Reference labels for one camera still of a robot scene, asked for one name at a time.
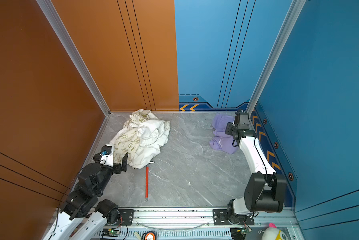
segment white cloth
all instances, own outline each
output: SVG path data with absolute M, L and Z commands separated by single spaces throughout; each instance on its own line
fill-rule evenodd
M 114 146 L 114 163 L 120 163 L 126 152 L 129 152 L 128 164 L 143 168 L 161 151 L 160 146 L 167 143 L 170 122 L 159 120 L 149 110 L 139 109 L 130 116 L 110 141 Z

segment purple cloth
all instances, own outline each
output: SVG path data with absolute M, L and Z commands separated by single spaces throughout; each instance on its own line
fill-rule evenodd
M 228 122 L 234 122 L 234 117 L 222 115 L 219 113 L 215 115 L 212 123 L 212 126 L 215 129 L 213 132 L 215 137 L 209 141 L 209 144 L 212 149 L 233 154 L 235 151 L 237 151 L 238 147 L 233 147 L 233 137 L 225 134 L 226 125 Z

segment crumpled fabric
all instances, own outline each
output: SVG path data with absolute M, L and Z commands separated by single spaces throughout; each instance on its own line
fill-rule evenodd
M 161 153 L 159 148 L 167 143 L 170 122 L 160 120 L 150 110 L 143 109 L 129 117 L 123 129 L 110 141 L 114 146 L 114 163 L 122 162 L 123 156 L 129 152 L 128 164 L 141 169 Z
M 234 117 L 222 115 L 220 113 L 215 115 L 212 123 L 212 126 L 215 129 L 215 131 L 213 131 L 215 137 L 209 141 L 209 144 L 212 149 L 233 154 L 238 150 L 238 147 L 233 147 L 233 137 L 225 134 L 228 122 L 234 122 Z

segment metal corner post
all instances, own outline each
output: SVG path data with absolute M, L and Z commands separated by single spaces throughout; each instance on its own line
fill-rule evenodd
M 295 22 L 298 19 L 299 14 L 302 11 L 305 2 L 306 0 L 293 0 L 292 4 L 290 5 L 285 20 L 283 21 L 281 29 L 278 32 L 278 36 L 275 39 L 270 55 L 258 79 L 257 85 L 254 88 L 254 92 L 250 98 L 249 104 L 247 105 L 246 113 L 249 113 L 249 115 L 251 115 L 255 105 L 257 104 L 257 101 L 267 83 L 267 80 L 270 77 L 270 74 L 273 71 L 273 68 L 278 60 L 278 57 L 283 50 L 283 47 L 295 25 Z
M 90 71 L 87 69 L 85 62 L 83 61 L 80 53 L 74 45 L 73 40 L 67 32 L 67 29 L 65 28 L 51 0 L 37 0 L 37 3 L 43 11 L 43 14 L 49 21 L 50 25 L 52 26 L 53 30 L 55 31 L 56 35 L 58 36 L 59 40 L 61 41 L 67 54 L 73 61 L 78 72 L 81 74 L 81 77 L 85 81 L 87 87 L 90 89 L 90 92 L 93 95 L 95 101 L 98 103 L 105 116 L 108 116 L 110 114 L 110 109 L 106 104 L 106 101 L 103 98 L 100 90 L 95 84 L 95 81 L 91 76 Z

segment blue wall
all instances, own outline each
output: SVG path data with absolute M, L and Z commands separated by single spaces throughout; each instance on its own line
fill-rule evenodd
M 291 2 L 175 0 L 180 102 L 201 96 L 234 108 L 250 99 Z
M 259 102 L 307 240 L 349 239 L 338 231 L 359 229 L 359 0 L 306 1 Z

